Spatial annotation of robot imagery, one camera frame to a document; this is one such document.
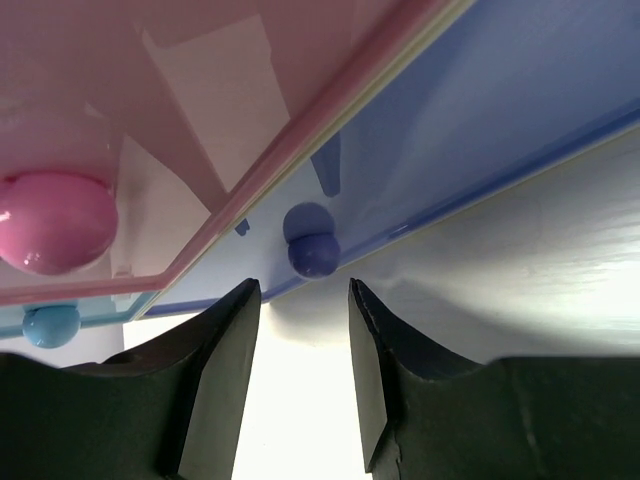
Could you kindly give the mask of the light blue small drawer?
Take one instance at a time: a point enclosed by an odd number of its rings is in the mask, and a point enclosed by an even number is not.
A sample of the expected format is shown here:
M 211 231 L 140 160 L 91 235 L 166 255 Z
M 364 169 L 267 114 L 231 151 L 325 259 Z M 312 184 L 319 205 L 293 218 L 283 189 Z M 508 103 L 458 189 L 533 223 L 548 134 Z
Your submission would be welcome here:
M 155 295 L 140 292 L 2 306 L 1 338 L 22 336 L 39 348 L 59 348 L 83 328 L 133 320 Z

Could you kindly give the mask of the blue wide drawer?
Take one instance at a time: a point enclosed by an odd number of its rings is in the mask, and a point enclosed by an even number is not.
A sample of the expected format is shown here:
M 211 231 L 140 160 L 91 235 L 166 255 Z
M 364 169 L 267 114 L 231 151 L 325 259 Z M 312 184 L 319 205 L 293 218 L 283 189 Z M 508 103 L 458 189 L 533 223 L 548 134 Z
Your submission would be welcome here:
M 348 264 L 639 120 L 635 1 L 477 1 L 149 309 L 246 278 L 303 284 L 287 240 L 332 226 Z

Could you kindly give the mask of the white drawer cabinet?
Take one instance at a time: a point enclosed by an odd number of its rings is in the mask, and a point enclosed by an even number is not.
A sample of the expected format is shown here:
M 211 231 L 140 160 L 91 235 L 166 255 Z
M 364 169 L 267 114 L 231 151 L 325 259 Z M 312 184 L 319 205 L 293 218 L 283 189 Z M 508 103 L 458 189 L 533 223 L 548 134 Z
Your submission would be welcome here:
M 231 190 L 221 211 L 205 221 L 170 265 L 169 280 L 154 286 L 154 293 L 144 297 L 131 319 L 144 317 L 221 237 L 473 5 L 472 1 L 406 1 L 391 10 L 302 113 L 283 127 Z

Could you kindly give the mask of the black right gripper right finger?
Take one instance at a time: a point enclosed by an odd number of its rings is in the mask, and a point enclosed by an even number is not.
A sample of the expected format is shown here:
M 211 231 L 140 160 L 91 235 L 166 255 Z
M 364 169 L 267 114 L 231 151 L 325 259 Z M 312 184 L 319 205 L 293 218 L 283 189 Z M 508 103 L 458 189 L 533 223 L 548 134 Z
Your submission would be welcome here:
M 364 468 L 375 479 L 635 479 L 639 361 L 473 362 L 360 280 L 349 337 Z

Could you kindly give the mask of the pink drawer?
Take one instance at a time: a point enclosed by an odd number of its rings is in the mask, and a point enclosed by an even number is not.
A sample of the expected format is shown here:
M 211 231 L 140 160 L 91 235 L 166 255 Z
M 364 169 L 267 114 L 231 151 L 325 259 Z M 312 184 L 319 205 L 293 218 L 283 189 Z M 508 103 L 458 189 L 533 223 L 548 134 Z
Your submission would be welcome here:
M 406 1 L 5 1 L 1 302 L 154 291 Z

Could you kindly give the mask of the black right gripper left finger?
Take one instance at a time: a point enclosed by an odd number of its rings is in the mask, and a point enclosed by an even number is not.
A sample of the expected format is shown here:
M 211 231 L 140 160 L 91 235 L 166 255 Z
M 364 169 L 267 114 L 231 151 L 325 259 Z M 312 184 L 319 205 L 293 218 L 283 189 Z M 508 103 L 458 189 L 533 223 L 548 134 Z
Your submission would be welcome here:
M 228 479 L 261 308 L 248 279 L 101 363 L 1 357 L 5 479 Z

